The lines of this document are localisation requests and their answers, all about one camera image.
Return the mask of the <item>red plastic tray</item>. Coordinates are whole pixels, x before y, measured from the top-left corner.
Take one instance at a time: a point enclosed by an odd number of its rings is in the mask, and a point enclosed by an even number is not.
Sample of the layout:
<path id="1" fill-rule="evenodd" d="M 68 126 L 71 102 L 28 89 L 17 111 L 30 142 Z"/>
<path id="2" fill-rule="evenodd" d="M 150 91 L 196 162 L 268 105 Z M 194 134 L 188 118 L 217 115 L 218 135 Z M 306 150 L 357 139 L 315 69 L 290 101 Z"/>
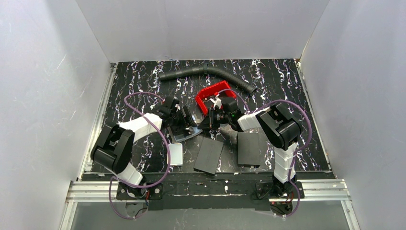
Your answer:
<path id="1" fill-rule="evenodd" d="M 197 93 L 195 101 L 204 116 L 207 115 L 208 109 L 210 107 L 213 107 L 216 96 L 219 96 L 219 98 L 232 97 L 234 99 L 237 97 L 237 95 L 231 91 L 223 91 L 222 93 L 220 93 L 221 90 L 225 89 L 231 88 L 229 84 L 225 80 L 223 80 L 219 83 L 208 86 Z"/>

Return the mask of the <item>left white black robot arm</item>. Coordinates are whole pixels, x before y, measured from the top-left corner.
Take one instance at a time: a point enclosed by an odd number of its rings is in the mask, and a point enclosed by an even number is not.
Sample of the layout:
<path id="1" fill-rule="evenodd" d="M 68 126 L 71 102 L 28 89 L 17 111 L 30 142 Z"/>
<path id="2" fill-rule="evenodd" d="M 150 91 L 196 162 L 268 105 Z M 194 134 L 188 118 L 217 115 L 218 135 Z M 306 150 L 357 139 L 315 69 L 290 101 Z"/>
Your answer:
<path id="1" fill-rule="evenodd" d="M 119 182 L 130 187 L 143 188 L 142 174 L 130 162 L 133 144 L 152 133 L 169 129 L 181 141 L 190 139 L 201 130 L 187 106 L 180 106 L 178 99 L 166 97 L 149 113 L 129 122 L 106 124 L 92 148 L 90 158 L 97 164 L 112 172 Z"/>

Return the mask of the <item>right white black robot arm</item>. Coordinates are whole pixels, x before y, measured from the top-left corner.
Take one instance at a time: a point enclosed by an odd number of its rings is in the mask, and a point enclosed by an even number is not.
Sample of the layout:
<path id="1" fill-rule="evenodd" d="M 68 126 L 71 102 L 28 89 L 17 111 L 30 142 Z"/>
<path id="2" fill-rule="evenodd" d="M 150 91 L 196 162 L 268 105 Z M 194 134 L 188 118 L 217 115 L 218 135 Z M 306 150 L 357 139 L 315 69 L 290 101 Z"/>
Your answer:
<path id="1" fill-rule="evenodd" d="M 221 124 L 229 124 L 237 132 L 261 128 L 274 146 L 276 154 L 273 178 L 281 184 L 293 184 L 296 174 L 294 161 L 303 129 L 286 104 L 296 107 L 304 117 L 307 116 L 299 105 L 281 99 L 272 101 L 255 112 L 244 114 L 236 99 L 224 97 L 216 99 L 198 128 L 216 129 Z"/>

